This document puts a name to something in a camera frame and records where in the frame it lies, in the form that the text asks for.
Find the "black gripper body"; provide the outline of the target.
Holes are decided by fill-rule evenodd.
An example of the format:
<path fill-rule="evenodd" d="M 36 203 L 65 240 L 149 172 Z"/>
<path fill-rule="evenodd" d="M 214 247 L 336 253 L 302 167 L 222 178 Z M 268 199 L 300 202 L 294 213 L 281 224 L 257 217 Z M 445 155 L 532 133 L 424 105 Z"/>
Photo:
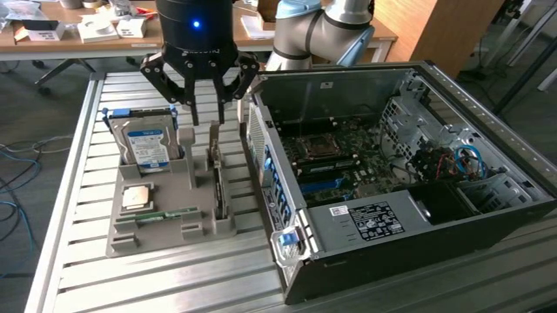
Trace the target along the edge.
<path fill-rule="evenodd" d="M 219 74 L 234 66 L 233 1 L 157 1 L 163 34 L 163 60 L 174 70 L 211 79 L 210 62 Z"/>

